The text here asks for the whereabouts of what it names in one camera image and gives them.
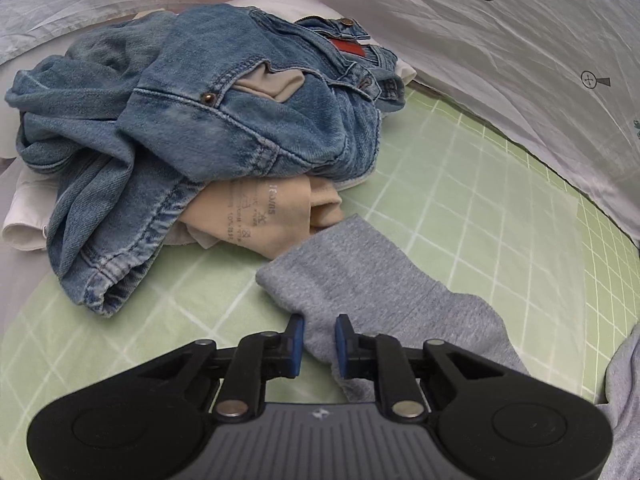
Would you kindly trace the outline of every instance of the red clothing tag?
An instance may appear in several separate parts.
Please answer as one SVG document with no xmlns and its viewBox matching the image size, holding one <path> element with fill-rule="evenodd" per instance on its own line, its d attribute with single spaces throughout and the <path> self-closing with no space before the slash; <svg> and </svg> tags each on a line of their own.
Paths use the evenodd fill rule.
<svg viewBox="0 0 640 480">
<path fill-rule="evenodd" d="M 364 49 L 357 43 L 346 40 L 336 40 L 335 38 L 328 38 L 338 50 L 342 52 L 348 52 L 349 54 L 357 54 L 364 57 Z"/>
</svg>

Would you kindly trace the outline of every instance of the white plastic sheet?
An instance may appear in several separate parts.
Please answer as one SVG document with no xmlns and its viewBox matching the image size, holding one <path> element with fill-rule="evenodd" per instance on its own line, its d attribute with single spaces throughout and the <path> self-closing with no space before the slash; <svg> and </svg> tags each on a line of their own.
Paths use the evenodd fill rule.
<svg viewBox="0 0 640 480">
<path fill-rule="evenodd" d="M 0 62 L 156 7 L 226 0 L 0 0 Z M 640 238 L 640 0 L 321 0 L 496 124 Z M 15 132 L 2 133 L 0 155 Z"/>
</svg>

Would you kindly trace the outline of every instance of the blue denim jeans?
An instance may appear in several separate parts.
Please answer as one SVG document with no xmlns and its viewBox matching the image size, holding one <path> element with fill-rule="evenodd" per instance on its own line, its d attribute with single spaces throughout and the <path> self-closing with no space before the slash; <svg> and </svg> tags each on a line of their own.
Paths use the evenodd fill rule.
<svg viewBox="0 0 640 480">
<path fill-rule="evenodd" d="M 327 40 L 366 37 L 343 21 L 225 4 L 160 11 L 18 72 L 6 95 L 22 115 L 18 152 L 60 173 L 47 250 L 75 303 L 114 314 L 211 180 L 309 173 L 340 185 L 372 171 L 377 106 L 401 108 L 402 81 L 390 51 L 356 56 Z M 305 82 L 283 103 L 232 88 L 261 63 Z"/>
</svg>

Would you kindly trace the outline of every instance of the green checkered surface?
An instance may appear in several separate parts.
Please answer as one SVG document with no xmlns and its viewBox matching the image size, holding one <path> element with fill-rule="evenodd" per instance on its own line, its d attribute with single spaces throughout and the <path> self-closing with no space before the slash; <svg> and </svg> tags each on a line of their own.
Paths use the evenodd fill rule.
<svg viewBox="0 0 640 480">
<path fill-rule="evenodd" d="M 437 97 L 410 91 L 385 119 L 376 172 L 342 192 L 358 213 L 451 290 L 485 298 L 530 372 L 594 401 L 638 321 L 631 241 L 529 153 Z M 164 248 L 123 310 L 72 305 L 50 274 L 0 350 L 0 478 L 36 480 L 25 446 L 47 402 L 200 337 L 234 346 L 281 330 L 287 314 L 254 280 L 265 260 L 220 243 Z M 269 400 L 341 402 L 328 367 L 305 355 Z"/>
</svg>

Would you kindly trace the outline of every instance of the silver screw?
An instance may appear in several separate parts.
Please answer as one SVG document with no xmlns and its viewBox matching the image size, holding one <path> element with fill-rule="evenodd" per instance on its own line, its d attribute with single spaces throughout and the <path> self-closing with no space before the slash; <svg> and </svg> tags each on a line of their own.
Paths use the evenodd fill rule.
<svg viewBox="0 0 640 480">
<path fill-rule="evenodd" d="M 242 400 L 223 400 L 216 406 L 216 411 L 223 416 L 235 417 L 244 415 L 249 411 L 249 407 Z"/>
<path fill-rule="evenodd" d="M 391 407 L 391 410 L 402 418 L 415 418 L 424 413 L 424 406 L 415 400 L 400 400 Z"/>
</svg>

